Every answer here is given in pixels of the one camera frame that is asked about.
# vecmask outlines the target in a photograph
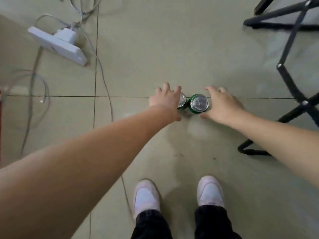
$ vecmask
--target floor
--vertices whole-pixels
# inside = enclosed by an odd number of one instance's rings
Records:
[[[276,9],[298,0],[277,0]],[[67,0],[4,0],[0,12],[0,85],[4,89],[15,69],[31,69],[37,44],[26,27],[43,13],[66,22],[78,20]],[[226,86],[246,109],[278,119],[296,106],[275,66],[288,34],[242,27],[259,0],[102,0],[85,30],[101,59],[114,119],[148,106],[157,86],[181,85],[186,96],[203,93],[207,85]],[[313,13],[306,21],[316,20]],[[43,20],[50,31],[57,26]],[[319,36],[300,34],[287,67],[307,96],[318,92]],[[62,142],[110,123],[110,106],[95,58],[86,67],[45,51],[38,74],[48,82],[50,108],[40,103],[37,83],[33,128],[25,154]],[[27,118],[28,81],[21,81],[3,109],[1,167],[19,159]],[[307,115],[291,124],[315,130]],[[152,179],[158,186],[163,214],[174,238],[193,238],[196,187],[214,175],[225,193],[233,227],[243,238],[317,238],[319,191],[292,174],[274,158],[239,154],[245,141],[238,132],[194,115],[160,131],[140,152],[123,177],[129,200],[136,183]],[[117,181],[82,223],[73,239],[129,238],[134,222],[124,189]]]

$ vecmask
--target person's left hand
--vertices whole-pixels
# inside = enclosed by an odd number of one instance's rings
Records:
[[[150,96],[150,106],[162,106],[167,108],[167,111],[172,114],[174,121],[180,121],[181,115],[177,112],[178,103],[181,95],[181,87],[177,86],[174,91],[171,91],[169,83],[163,84],[163,89],[158,87],[155,90],[155,95]]]

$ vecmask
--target sneaker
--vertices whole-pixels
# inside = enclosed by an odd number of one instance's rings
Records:
[[[157,192],[155,184],[152,181],[143,179],[138,182],[134,191],[133,205],[135,219],[142,211],[160,211],[160,196]]]
[[[217,205],[225,208],[223,190],[213,176],[204,176],[198,183],[197,203],[202,205]]]

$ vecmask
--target black pants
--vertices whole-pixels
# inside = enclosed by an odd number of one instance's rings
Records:
[[[203,205],[195,211],[195,239],[241,239],[233,232],[223,207]],[[168,223],[157,210],[141,212],[131,239],[172,239]]]

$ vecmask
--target person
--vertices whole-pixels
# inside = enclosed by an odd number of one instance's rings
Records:
[[[236,129],[319,188],[318,132],[254,116],[225,88],[206,90],[213,108],[201,118]],[[1,237],[72,237],[143,146],[162,128],[181,120],[177,111],[180,92],[180,86],[171,91],[165,83],[149,98],[150,106],[143,112],[43,148],[0,169]],[[197,195],[196,237],[238,237],[226,218],[218,182],[204,177]],[[170,238],[165,220],[159,219],[158,194],[151,182],[138,184],[134,209],[138,215],[133,238],[157,235],[146,222],[152,214],[153,223],[162,224],[163,238]],[[215,226],[219,221],[223,225]]]

